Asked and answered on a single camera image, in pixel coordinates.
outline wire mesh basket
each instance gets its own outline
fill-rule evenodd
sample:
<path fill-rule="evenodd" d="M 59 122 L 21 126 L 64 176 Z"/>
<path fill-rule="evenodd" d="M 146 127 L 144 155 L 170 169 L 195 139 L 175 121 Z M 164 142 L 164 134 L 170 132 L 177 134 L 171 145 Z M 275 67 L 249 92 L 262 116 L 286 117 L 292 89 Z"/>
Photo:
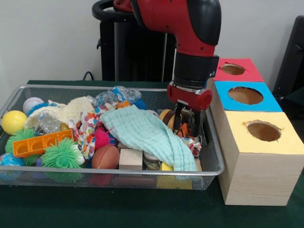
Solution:
<path fill-rule="evenodd" d="M 67 104 L 81 96 L 96 96 L 108 87 L 25 85 L 17 88 L 0 110 L 1 118 L 10 110 L 22 111 L 22 105 L 30 97 L 40 97 Z M 148 109 L 160 111 L 173 109 L 174 103 L 167 98 L 166 89 L 139 89 Z M 103 187 L 103 188 L 149 188 L 206 190 L 215 176 L 224 169 L 224 162 L 211 113 L 201 112 L 199 135 L 203 145 L 200 152 L 202 172 L 56 169 L 27 166 L 0 166 L 0 185 Z M 0 155 L 9 138 L 0 128 Z"/>

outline light green towel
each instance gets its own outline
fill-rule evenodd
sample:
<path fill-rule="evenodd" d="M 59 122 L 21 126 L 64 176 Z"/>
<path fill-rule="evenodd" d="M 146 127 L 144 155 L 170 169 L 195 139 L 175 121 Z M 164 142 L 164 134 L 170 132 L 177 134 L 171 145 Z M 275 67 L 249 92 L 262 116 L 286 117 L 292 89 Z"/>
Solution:
<path fill-rule="evenodd" d="M 175 171 L 197 171 L 192 152 L 159 118 L 135 105 L 110 110 L 101 121 L 121 143 L 145 151 Z"/>

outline white wall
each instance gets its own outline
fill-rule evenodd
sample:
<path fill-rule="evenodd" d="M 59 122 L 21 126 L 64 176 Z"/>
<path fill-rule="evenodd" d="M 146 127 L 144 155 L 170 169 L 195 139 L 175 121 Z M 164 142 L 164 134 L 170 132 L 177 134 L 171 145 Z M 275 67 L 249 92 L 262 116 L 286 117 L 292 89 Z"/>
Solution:
<path fill-rule="evenodd" d="M 0 0 L 0 106 L 30 79 L 101 79 L 97 0 Z M 303 0 L 221 0 L 222 32 L 216 53 L 250 57 L 273 88 Z"/>

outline orange toy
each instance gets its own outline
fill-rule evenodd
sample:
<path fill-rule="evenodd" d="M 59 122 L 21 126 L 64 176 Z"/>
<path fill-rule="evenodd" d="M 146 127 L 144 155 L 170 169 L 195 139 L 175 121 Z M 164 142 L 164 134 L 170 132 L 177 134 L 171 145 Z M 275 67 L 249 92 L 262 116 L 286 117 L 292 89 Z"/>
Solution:
<path fill-rule="evenodd" d="M 130 104 L 128 101 L 123 101 L 123 102 L 119 103 L 119 104 L 116 106 L 116 109 L 125 108 L 125 107 L 128 107 L 128 106 L 131 106 L 131 104 Z"/>
<path fill-rule="evenodd" d="M 65 138 L 73 139 L 72 130 L 15 141 L 13 154 L 16 158 L 27 158 L 33 154 L 42 155 L 46 148 L 56 145 Z"/>

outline round hole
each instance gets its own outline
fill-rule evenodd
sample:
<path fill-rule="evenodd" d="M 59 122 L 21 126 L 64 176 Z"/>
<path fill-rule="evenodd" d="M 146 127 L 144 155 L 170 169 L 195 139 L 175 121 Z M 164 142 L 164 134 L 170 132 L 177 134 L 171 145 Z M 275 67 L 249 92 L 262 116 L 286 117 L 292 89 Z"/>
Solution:
<path fill-rule="evenodd" d="M 32 145 L 32 150 L 40 150 L 43 149 L 43 143 L 42 142 L 34 142 Z"/>
<path fill-rule="evenodd" d="M 279 128 L 263 121 L 253 121 L 247 125 L 247 129 L 250 134 L 262 141 L 272 142 L 281 137 Z"/>
<path fill-rule="evenodd" d="M 21 145 L 17 148 L 17 153 L 26 153 L 28 152 L 28 146 L 27 145 Z"/>
<path fill-rule="evenodd" d="M 229 75 L 242 75 L 245 72 L 245 68 L 231 63 L 226 63 L 220 68 Z"/>
<path fill-rule="evenodd" d="M 49 139 L 47 141 L 47 146 L 50 147 L 50 146 L 54 146 L 56 145 L 56 139 Z"/>
<path fill-rule="evenodd" d="M 229 90 L 229 96 L 240 103 L 247 104 L 247 105 L 256 105 L 263 101 L 262 94 L 252 88 L 246 87 L 235 87 Z"/>

